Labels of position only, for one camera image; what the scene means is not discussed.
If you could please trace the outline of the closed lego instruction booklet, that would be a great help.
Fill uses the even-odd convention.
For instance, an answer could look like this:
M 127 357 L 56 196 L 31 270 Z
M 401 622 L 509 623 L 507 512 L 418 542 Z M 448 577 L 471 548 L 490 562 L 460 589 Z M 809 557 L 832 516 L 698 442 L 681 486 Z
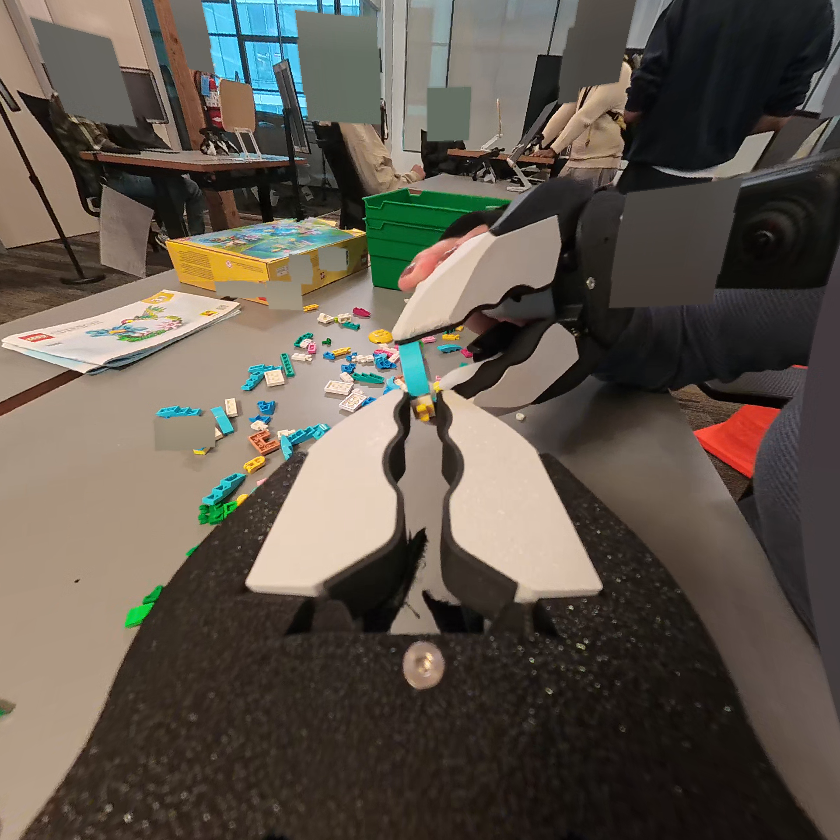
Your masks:
M 6 350 L 78 373 L 123 368 L 239 312 L 237 301 L 162 290 L 127 306 L 7 336 Z

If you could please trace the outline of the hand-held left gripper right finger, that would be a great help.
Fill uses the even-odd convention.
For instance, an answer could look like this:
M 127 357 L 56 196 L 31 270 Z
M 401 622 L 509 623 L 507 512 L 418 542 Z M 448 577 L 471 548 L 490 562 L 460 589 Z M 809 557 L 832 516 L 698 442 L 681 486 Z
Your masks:
M 437 398 L 444 497 L 440 562 L 484 618 L 510 605 L 587 597 L 602 581 L 535 447 L 454 391 Z

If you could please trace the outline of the wooden support column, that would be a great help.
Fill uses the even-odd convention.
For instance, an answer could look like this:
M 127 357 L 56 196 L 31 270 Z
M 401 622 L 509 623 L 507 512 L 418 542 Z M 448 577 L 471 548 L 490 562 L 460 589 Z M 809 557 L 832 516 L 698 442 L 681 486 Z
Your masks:
M 164 49 L 169 61 L 171 75 L 181 105 L 190 149 L 198 151 L 203 136 L 201 129 L 206 127 L 206 120 L 200 96 L 195 88 L 193 72 L 189 69 L 182 44 L 177 32 L 172 6 L 169 1 L 153 1 L 154 11 Z M 221 231 L 238 228 L 242 225 L 235 195 L 233 192 L 204 191 L 209 219 L 213 230 Z

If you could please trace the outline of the small computer monitor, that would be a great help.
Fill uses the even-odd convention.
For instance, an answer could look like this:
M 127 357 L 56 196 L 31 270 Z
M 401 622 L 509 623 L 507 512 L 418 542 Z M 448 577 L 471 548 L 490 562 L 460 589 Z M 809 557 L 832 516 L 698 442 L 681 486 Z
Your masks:
M 136 123 L 169 123 L 159 88 L 150 69 L 120 67 Z

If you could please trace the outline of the large paned window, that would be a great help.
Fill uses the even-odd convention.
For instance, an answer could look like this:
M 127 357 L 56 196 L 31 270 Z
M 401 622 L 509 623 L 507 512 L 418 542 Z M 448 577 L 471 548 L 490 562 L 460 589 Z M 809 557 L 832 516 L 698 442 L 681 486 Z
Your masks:
M 305 118 L 296 12 L 374 19 L 380 15 L 377 3 L 368 1 L 210 1 L 203 2 L 203 10 L 215 75 L 248 83 L 257 110 L 281 113 L 274 65 L 287 60 Z

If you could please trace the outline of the person's right hand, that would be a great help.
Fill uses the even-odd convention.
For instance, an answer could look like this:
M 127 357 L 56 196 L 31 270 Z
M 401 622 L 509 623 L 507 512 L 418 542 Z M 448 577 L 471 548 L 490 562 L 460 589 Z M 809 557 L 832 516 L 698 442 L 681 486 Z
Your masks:
M 483 235 L 488 226 L 480 225 L 460 237 L 445 238 L 434 246 L 422 250 L 404 269 L 398 279 L 398 288 L 409 292 L 429 277 L 438 265 L 450 257 L 456 249 L 471 238 Z

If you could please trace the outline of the red cloth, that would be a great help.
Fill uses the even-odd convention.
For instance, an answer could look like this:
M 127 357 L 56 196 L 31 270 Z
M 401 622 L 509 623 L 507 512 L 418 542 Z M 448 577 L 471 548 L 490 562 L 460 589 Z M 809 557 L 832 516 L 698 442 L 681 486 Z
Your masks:
M 777 408 L 745 405 L 728 420 L 696 430 L 695 436 L 709 455 L 750 479 L 763 437 L 780 412 Z

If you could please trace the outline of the black floor stand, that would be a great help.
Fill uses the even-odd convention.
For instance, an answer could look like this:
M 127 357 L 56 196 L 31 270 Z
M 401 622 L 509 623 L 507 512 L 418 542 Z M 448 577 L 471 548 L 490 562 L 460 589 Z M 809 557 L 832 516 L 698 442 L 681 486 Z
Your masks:
M 21 161 L 23 162 L 24 168 L 26 169 L 26 172 L 28 174 L 28 179 L 31 182 L 32 186 L 34 187 L 35 192 L 38 195 L 38 198 L 39 198 L 40 202 L 42 203 L 44 209 L 46 210 L 47 215 L 49 217 L 49 220 L 52 223 L 56 233 L 58 234 L 58 239 L 59 239 L 60 243 L 62 244 L 64 250 L 66 251 L 66 253 L 67 253 L 67 255 L 70 259 L 70 263 L 73 266 L 73 270 L 75 271 L 75 276 L 74 277 L 63 277 L 60 280 L 61 283 L 66 285 L 66 286 L 79 287 L 79 286 L 96 284 L 96 283 L 104 281 L 106 279 L 105 274 L 87 276 L 85 274 L 82 266 L 81 266 L 80 261 L 78 260 L 78 258 L 76 256 L 75 252 L 73 251 L 73 248 L 70 245 L 69 239 L 67 238 L 67 236 L 66 236 L 66 234 L 65 234 L 65 232 L 64 232 L 64 230 L 63 230 L 63 228 L 60 224 L 58 216 L 56 215 L 53 207 L 51 206 L 49 198 L 47 197 L 47 194 L 46 194 L 46 192 L 45 192 L 45 190 L 44 190 L 44 188 L 43 188 L 43 186 L 42 186 L 42 184 L 41 184 L 41 182 L 40 182 L 40 180 L 39 180 L 39 178 L 38 178 L 38 176 L 35 172 L 35 169 L 34 169 L 33 165 L 31 164 L 31 162 L 30 162 L 30 160 L 29 160 L 29 158 L 28 158 L 28 156 L 25 152 L 24 146 L 22 145 L 20 139 L 18 138 L 18 134 L 16 132 L 16 129 L 13 126 L 13 124 L 12 124 L 12 122 L 11 122 L 9 116 L 8 116 L 9 111 L 10 112 L 20 112 L 21 108 L 20 108 L 17 101 L 14 99 L 12 93 L 9 91 L 9 89 L 7 88 L 7 86 L 5 85 L 5 83 L 3 81 L 1 81 L 1 99 L 2 99 L 1 116 L 2 116 L 3 123 L 5 124 L 5 127 L 6 127 L 8 133 L 9 133 L 9 136 L 10 136 L 13 144 L 14 144 L 14 147 L 17 151 L 18 156 L 20 157 Z

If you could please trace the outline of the wood-edged office desk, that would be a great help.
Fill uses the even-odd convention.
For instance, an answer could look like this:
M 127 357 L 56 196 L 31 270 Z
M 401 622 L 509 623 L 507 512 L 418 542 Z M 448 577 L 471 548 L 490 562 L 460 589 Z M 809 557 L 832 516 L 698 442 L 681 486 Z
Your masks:
M 274 219 L 270 202 L 270 179 L 288 169 L 295 196 L 297 220 L 306 214 L 301 204 L 297 162 L 294 157 L 262 154 L 260 158 L 245 154 L 207 155 L 200 151 L 144 151 L 116 154 L 106 151 L 83 151 L 80 158 L 109 165 L 114 169 L 144 175 L 154 184 L 164 226 L 173 226 L 178 238 L 187 235 L 183 214 L 175 204 L 172 188 L 182 175 L 189 175 L 203 189 L 230 192 L 239 187 L 256 187 L 264 223 Z

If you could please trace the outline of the yellow lego set box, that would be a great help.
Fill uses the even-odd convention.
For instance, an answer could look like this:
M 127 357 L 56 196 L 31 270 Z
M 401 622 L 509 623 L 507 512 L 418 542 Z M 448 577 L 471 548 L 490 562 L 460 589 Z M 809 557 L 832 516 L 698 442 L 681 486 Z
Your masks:
M 219 297 L 232 297 L 230 285 L 244 284 L 246 298 L 264 304 L 270 287 L 295 282 L 305 296 L 370 264 L 364 231 L 320 217 L 172 238 L 166 247 L 181 283 Z

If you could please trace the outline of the black monitor on arm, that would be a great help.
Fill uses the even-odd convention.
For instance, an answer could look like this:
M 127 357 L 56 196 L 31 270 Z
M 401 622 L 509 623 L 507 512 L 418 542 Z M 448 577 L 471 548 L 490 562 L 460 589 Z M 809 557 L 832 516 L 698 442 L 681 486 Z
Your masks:
M 275 64 L 273 71 L 282 102 L 287 141 L 293 147 L 295 156 L 310 154 L 311 148 L 306 123 L 302 115 L 289 60 L 284 59 Z

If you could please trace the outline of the multicoloured lego wing assembly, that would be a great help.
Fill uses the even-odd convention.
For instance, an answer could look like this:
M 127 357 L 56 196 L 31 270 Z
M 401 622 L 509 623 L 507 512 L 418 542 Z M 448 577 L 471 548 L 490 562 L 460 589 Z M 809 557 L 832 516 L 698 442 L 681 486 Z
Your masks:
M 422 423 L 436 416 L 437 384 L 427 375 L 424 344 L 421 340 L 400 345 L 400 363 L 406 392 L 410 396 L 415 418 Z

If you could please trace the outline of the person's right forearm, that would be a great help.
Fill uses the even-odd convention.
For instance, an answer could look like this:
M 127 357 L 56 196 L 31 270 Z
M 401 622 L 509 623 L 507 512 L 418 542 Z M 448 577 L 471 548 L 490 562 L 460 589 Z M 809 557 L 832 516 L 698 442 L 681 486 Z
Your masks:
M 718 290 L 708 304 L 637 308 L 594 377 L 662 393 L 807 366 L 824 291 Z

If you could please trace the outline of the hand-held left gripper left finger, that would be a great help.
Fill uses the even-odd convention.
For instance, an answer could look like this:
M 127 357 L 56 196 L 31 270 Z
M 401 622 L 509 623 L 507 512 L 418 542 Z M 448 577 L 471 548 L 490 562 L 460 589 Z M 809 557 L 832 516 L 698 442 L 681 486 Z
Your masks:
M 404 501 L 410 400 L 390 392 L 310 447 L 246 578 L 254 593 L 327 597 L 360 617 L 411 565 Z

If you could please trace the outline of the tilted black monitor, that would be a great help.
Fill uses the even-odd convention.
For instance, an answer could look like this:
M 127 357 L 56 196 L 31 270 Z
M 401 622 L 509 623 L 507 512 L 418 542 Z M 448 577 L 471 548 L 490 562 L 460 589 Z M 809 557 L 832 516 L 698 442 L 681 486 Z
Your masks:
M 539 116 L 534 120 L 531 127 L 522 135 L 519 143 L 507 155 L 507 162 L 511 168 L 519 162 L 523 156 L 528 156 L 529 150 L 541 142 L 543 129 L 556 112 L 559 103 L 554 100 L 547 104 Z

